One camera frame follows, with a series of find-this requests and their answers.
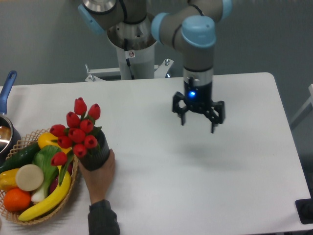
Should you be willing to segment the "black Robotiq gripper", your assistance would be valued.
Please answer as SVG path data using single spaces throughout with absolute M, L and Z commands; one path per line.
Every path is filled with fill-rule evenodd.
M 173 96 L 172 112 L 177 113 L 181 119 L 181 125 L 186 122 L 185 113 L 192 111 L 198 114 L 204 114 L 211 121 L 211 133 L 219 124 L 223 124 L 225 119 L 224 101 L 212 102 L 212 82 L 203 86 L 190 86 L 184 81 L 184 95 L 176 92 Z

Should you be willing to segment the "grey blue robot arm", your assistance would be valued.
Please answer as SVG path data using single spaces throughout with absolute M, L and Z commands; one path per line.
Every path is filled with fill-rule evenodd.
M 212 100 L 215 24 L 232 10 L 230 0 L 190 0 L 175 14 L 147 11 L 145 0 L 84 0 L 78 11 L 94 33 L 106 33 L 116 48 L 123 80 L 154 78 L 155 45 L 182 55 L 184 91 L 173 96 L 172 111 L 185 123 L 188 111 L 211 126 L 225 119 L 223 101 Z

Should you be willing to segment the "person's hand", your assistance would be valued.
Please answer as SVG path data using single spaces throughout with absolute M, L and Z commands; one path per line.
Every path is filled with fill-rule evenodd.
M 88 171 L 79 162 L 79 169 L 85 179 L 89 191 L 90 204 L 95 204 L 106 199 L 107 191 L 115 174 L 115 153 L 111 149 L 106 162 L 97 170 Z

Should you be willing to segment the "grey sleeved forearm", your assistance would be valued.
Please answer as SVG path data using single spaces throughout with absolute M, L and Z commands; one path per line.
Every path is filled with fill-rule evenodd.
M 89 207 L 88 214 L 90 235 L 119 235 L 120 227 L 117 222 L 117 215 L 111 209 L 108 200 L 101 200 Z

